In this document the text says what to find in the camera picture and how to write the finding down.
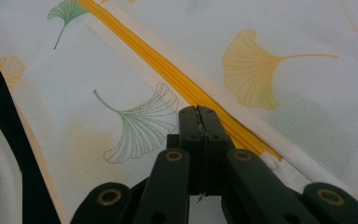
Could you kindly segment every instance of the orange ginkgo leaf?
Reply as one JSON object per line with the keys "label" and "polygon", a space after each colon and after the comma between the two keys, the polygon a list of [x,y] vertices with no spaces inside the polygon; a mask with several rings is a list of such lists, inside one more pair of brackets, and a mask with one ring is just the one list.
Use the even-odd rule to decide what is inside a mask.
{"label": "orange ginkgo leaf", "polygon": [[24,68],[24,64],[17,57],[0,58],[0,70],[10,90],[13,90],[22,78]]}
{"label": "orange ginkgo leaf", "polygon": [[305,56],[338,58],[337,55],[329,54],[275,56],[262,49],[255,37],[254,30],[240,32],[223,57],[225,84],[242,105],[265,109],[279,106],[272,92],[272,77],[278,65],[286,59]]}

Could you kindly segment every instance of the yellow stripe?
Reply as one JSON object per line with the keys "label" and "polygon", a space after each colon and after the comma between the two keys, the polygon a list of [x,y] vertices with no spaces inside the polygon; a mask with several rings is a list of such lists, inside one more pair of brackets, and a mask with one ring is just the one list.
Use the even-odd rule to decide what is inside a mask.
{"label": "yellow stripe", "polygon": [[155,50],[150,48],[141,38],[124,26],[106,9],[92,0],[77,0],[80,5],[103,22],[113,33],[121,38],[132,50],[144,59],[153,69],[164,77],[191,105],[205,105],[214,110],[223,123],[227,133],[231,136],[237,148],[248,148],[257,154],[267,151],[281,159],[281,155],[259,139],[255,134],[242,126],[235,118],[228,114],[205,91],[198,87],[177,67],[168,62]]}

